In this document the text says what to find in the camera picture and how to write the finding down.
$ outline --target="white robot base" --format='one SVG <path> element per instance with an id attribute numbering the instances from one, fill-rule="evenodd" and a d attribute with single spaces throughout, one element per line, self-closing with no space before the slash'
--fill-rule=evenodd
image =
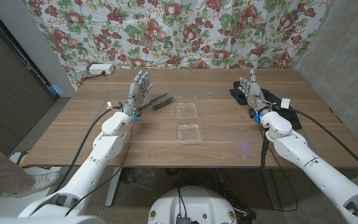
<path id="1" fill-rule="evenodd" d="M 180 188 L 180 195 L 185 203 L 186 212 L 180 201 L 178 189 L 172 189 L 154 202 L 147 223 L 175 224 L 178 217 L 181 217 L 180 223 L 237 223 L 233 220 L 236 218 L 231 204 L 213 190 L 186 186 Z"/>

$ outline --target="table leg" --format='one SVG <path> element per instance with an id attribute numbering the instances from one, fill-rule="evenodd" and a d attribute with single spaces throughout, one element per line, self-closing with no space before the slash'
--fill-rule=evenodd
<path id="1" fill-rule="evenodd" d="M 119 167 L 114 168 L 114 170 L 112 171 L 113 174 L 115 174 L 118 170 Z M 122 169 L 120 169 L 118 174 L 110 180 L 109 191 L 107 192 L 106 201 L 104 202 L 105 206 L 107 207 L 112 207 L 112 204 L 114 203 L 114 198 L 116 196 L 116 190 L 118 188 L 119 178 L 121 177 L 121 171 Z"/>
<path id="2" fill-rule="evenodd" d="M 264 180 L 268 196 L 270 198 L 270 203 L 272 204 L 273 209 L 280 209 L 280 201 L 278 199 L 276 186 L 274 183 L 272 171 L 270 169 L 262 170 L 262 178 Z"/>

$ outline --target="robotic hand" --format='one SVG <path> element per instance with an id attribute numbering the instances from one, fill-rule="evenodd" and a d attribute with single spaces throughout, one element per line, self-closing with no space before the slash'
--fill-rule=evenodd
<path id="1" fill-rule="evenodd" d="M 358 224 L 358 185 L 342 175 L 315 154 L 302 135 L 292 129 L 289 121 L 270 111 L 258 83 L 254 69 L 250 81 L 240 78 L 239 89 L 248 104 L 257 112 L 267 139 L 274 143 L 277 154 L 299 167 L 336 206 L 347 223 Z"/>
<path id="2" fill-rule="evenodd" d="M 77 216 L 85 211 L 89 197 L 111 159 L 122 151 L 128 125 L 136 121 L 144 98 L 153 87 L 148 72 L 140 71 L 129 87 L 121 111 L 114 113 L 102 125 L 102 131 L 93 141 L 93 150 L 70 181 L 59 191 L 30 204 L 19 217 Z"/>
<path id="3" fill-rule="evenodd" d="M 128 116 L 140 115 L 140 107 L 144 102 L 144 98 L 153 87 L 150 79 L 147 77 L 149 72 L 143 73 L 141 70 L 134 78 L 134 82 L 129 86 L 127 100 L 122 106 L 122 112 Z"/>
<path id="4" fill-rule="evenodd" d="M 265 115 L 269 112 L 269 107 L 266 104 L 265 96 L 260 90 L 258 83 L 256 82 L 255 70 L 250 70 L 250 81 L 245 78 L 240 78 L 239 90 L 245 94 L 248 105 L 255 110 L 257 114 Z"/>

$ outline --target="black cable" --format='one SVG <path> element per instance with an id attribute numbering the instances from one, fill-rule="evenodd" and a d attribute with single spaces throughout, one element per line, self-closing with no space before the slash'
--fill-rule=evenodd
<path id="1" fill-rule="evenodd" d="M 245 211 L 247 212 L 248 214 L 252 215 L 254 214 L 254 212 L 250 211 L 246 206 L 243 206 L 241 203 L 240 203 L 240 200 L 234 196 L 234 194 L 223 184 L 221 183 L 220 181 L 216 180 L 211 174 L 207 173 L 207 172 L 204 172 L 202 170 L 186 170 L 185 172 L 190 172 L 190 174 L 187 174 L 184 179 L 186 179 L 186 177 L 188 175 L 194 175 L 194 176 L 200 176 L 200 177 L 207 177 L 207 178 L 210 178 L 212 180 L 212 185 L 213 185 L 213 190 L 214 190 L 214 186 L 217 185 L 218 186 L 218 192 L 221 194 L 221 195 L 225 195 L 226 197 L 226 200 L 228 201 L 232 201 L 232 205 L 234 207 L 240 207 L 240 208 L 243 208 L 242 211 Z"/>
<path id="2" fill-rule="evenodd" d="M 88 79 L 91 79 L 91 78 L 101 77 L 101 76 L 103 76 L 103 75 L 105 75 L 105 74 L 106 74 L 106 72 L 103 71 L 100 75 L 95 75 L 95 76 L 91 76 L 91 77 L 84 77 L 84 81 L 85 81 L 85 80 L 88 80 Z"/>
<path id="3" fill-rule="evenodd" d="M 181 216 L 181 211 L 180 211 L 180 197 L 178 196 L 178 198 L 179 198 L 179 214 L 178 214 L 178 215 Z"/>
<path id="4" fill-rule="evenodd" d="M 258 126 L 259 126 L 259 130 L 260 130 L 260 134 L 261 134 L 262 137 L 263 137 L 264 134 L 263 134 L 262 128 L 261 128 L 261 126 L 260 126 L 260 123 L 258 123 Z M 276 158 L 276 156 L 274 155 L 273 151 L 271 150 L 271 148 L 270 148 L 270 146 L 269 146 L 269 143 L 267 143 L 267 147 L 268 147 L 269 151 L 272 153 L 272 155 L 273 155 L 274 159 L 276 160 L 276 162 L 277 162 L 277 164 L 278 164 L 278 166 L 279 166 L 281 172 L 283 173 L 283 175 L 284 175 L 284 177 L 285 177 L 285 180 L 286 180 L 288 186 L 290 187 L 290 190 L 291 190 L 291 193 L 292 193 L 292 195 L 293 195 L 293 198 L 295 199 L 295 208 L 294 208 L 294 209 L 291 209 L 291 210 L 281 210 L 281 209 L 274 209 L 274 208 L 264 208 L 264 209 L 273 210 L 273 211 L 278 211 L 278 212 L 293 212 L 293 211 L 295 211 L 296 209 L 298 209 L 298 199 L 297 199 L 296 196 L 295 196 L 295 192 L 294 192 L 293 189 L 292 189 L 292 186 L 291 186 L 291 184 L 290 184 L 290 181 L 288 180 L 287 175 L 285 175 L 283 168 L 281 167 L 280 163 L 278 162 L 278 159 Z"/>
<path id="5" fill-rule="evenodd" d="M 355 155 L 341 140 L 339 140 L 332 132 L 328 131 L 322 124 L 320 124 L 318 121 L 313 119 L 311 116 L 305 114 L 304 112 L 298 111 L 294 108 L 290 108 L 290 110 L 293 110 L 299 114 L 302 114 L 303 116 L 309 118 L 312 122 L 316 123 L 320 128 L 322 128 L 325 132 L 327 132 L 335 141 L 337 141 L 353 158 L 355 158 L 358 161 L 358 156 Z"/>
<path id="6" fill-rule="evenodd" d="M 269 147 L 269 140 L 267 139 L 267 136 L 265 135 L 265 136 L 263 136 L 263 138 L 264 138 L 264 141 L 262 144 L 262 150 L 260 152 L 260 167 L 259 167 L 260 170 L 265 168 L 266 153 L 267 153 L 267 149 Z"/>
<path id="7" fill-rule="evenodd" d="M 59 184 L 57 185 L 56 189 L 53 191 L 54 193 L 57 192 L 60 187 L 62 186 L 62 184 L 64 183 L 65 179 L 68 176 L 68 173 L 70 173 L 71 169 L 74 166 L 75 161 L 77 160 L 78 156 L 80 155 L 80 152 L 82 150 L 82 147 L 85 144 L 86 139 L 88 138 L 88 136 L 90 135 L 90 132 L 92 131 L 93 126 L 95 126 L 95 124 L 100 120 L 100 118 L 102 118 L 106 113 L 108 113 L 109 111 L 111 111 L 111 109 L 106 110 L 105 112 L 103 112 L 101 115 L 99 115 L 91 124 L 91 126 L 89 127 L 88 131 L 86 132 L 81 145 L 79 146 L 79 148 L 77 149 L 77 152 L 75 153 L 74 158 L 71 160 L 70 166 L 68 167 L 68 170 L 66 171 L 65 175 L 63 176 L 63 179 L 59 182 Z"/>
<path id="8" fill-rule="evenodd" d="M 179 199 L 181 200 L 181 202 L 183 204 L 183 208 L 185 208 L 185 217 L 187 217 L 186 206 L 185 206 L 185 203 L 183 202 L 183 198 L 180 195 L 180 188 L 179 187 L 178 187 L 178 194 L 179 194 Z"/>
<path id="9" fill-rule="evenodd" d="M 99 185 L 98 187 L 96 187 L 94 190 L 92 190 L 91 192 L 89 192 L 88 194 L 86 194 L 84 197 L 82 197 L 79 201 L 77 201 L 70 209 L 69 211 L 67 211 L 66 215 L 67 216 L 82 200 L 84 200 L 87 196 L 91 195 L 93 192 L 97 191 L 101 186 L 103 186 L 104 184 L 106 184 L 107 182 L 109 182 L 109 180 L 111 180 L 113 177 L 115 177 L 119 171 L 122 169 L 122 166 L 124 165 L 125 163 L 125 160 L 128 156 L 128 152 L 129 152 L 129 148 L 131 146 L 131 142 L 132 142 L 132 130 L 134 129 L 134 123 L 132 124 L 132 127 L 131 127 L 131 137 L 129 138 L 129 145 L 128 145 L 128 150 L 127 150 L 127 153 L 125 154 L 125 157 L 124 157 L 124 160 L 122 161 L 122 164 L 121 166 L 119 167 L 119 169 L 117 170 L 117 172 L 112 176 L 110 177 L 109 179 L 107 179 L 106 181 L 104 181 L 101 185 Z"/>

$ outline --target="clear plastic container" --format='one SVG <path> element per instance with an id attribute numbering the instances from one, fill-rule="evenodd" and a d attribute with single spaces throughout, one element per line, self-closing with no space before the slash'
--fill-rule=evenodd
<path id="1" fill-rule="evenodd" d="M 202 131 L 197 119 L 175 123 L 175 144 L 199 144 L 202 142 Z"/>
<path id="2" fill-rule="evenodd" d="M 184 98 L 178 97 L 173 107 L 176 119 L 196 119 L 198 117 L 197 97 Z"/>

